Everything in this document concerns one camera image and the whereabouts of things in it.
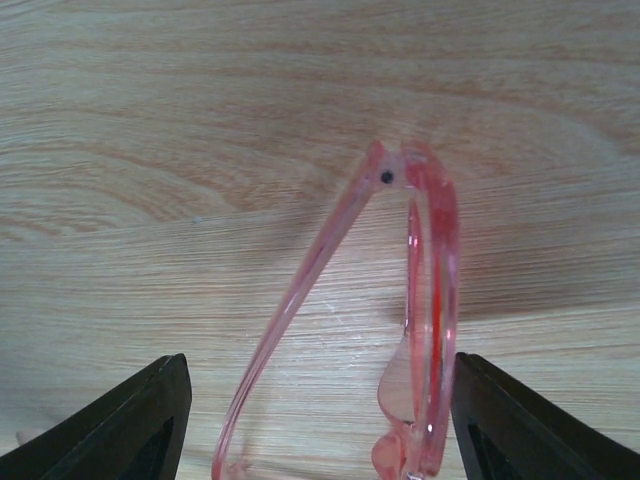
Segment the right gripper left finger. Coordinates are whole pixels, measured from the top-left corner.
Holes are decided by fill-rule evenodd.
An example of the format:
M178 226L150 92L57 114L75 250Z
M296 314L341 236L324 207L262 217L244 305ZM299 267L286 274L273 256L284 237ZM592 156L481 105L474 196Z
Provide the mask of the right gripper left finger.
M3 479L173 479L192 402L184 354L158 358L1 457Z

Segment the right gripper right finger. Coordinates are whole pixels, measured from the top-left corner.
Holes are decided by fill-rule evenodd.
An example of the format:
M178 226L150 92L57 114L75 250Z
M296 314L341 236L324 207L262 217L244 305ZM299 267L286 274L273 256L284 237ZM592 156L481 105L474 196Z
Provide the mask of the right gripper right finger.
M639 454L480 355L456 354L453 425L468 479L637 479Z

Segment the orange transparent sunglasses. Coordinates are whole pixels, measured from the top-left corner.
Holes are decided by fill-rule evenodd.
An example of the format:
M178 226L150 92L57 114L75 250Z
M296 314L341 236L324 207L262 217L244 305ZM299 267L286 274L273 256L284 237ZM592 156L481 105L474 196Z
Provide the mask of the orange transparent sunglasses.
M389 431L371 450L381 479L427 479L439 473L451 405L458 321L459 220L456 191L445 168L420 141L390 152L374 140L335 210L307 251L263 333L236 390L213 454L214 479L249 470L227 454L251 390L272 353L371 197L383 189L409 193L404 330L377 389Z

